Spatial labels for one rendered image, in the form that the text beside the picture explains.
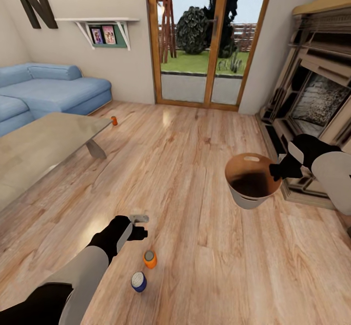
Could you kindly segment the trash can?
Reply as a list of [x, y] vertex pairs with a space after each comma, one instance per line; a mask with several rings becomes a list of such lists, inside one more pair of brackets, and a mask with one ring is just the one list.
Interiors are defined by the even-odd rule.
[[[259, 161], [247, 161], [244, 157], [256, 157]], [[238, 154], [228, 161], [225, 177], [238, 206], [254, 210], [280, 188], [283, 178], [273, 180], [270, 164], [275, 163], [256, 153]]]

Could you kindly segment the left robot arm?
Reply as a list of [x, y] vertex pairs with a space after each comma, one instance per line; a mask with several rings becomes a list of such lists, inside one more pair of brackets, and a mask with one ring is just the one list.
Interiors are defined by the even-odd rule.
[[127, 241], [148, 237], [145, 214], [118, 215], [69, 263], [49, 276], [22, 303], [0, 311], [0, 325], [80, 325], [114, 256]]

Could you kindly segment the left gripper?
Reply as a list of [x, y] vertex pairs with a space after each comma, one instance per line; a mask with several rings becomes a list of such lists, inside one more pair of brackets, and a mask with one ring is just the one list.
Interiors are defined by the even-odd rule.
[[145, 230], [145, 227], [136, 227], [133, 225], [133, 234], [127, 241], [136, 241], [143, 240], [148, 237], [148, 231]]

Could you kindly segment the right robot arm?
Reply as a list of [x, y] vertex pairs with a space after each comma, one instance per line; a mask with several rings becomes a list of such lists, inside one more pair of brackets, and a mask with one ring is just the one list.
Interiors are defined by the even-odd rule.
[[351, 155], [317, 137], [300, 134], [288, 143], [288, 153], [279, 154], [278, 164], [270, 164], [273, 180], [303, 177], [302, 165], [318, 179], [324, 190], [344, 215], [351, 215]]

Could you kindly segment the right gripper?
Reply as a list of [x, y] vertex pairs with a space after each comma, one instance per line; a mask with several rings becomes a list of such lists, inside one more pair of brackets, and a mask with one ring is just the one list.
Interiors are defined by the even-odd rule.
[[278, 179], [282, 178], [301, 178], [303, 177], [302, 171], [300, 168], [294, 168], [288, 166], [284, 160], [278, 164], [270, 164], [269, 169], [271, 172], [271, 176], [273, 176], [273, 180], [277, 181]]

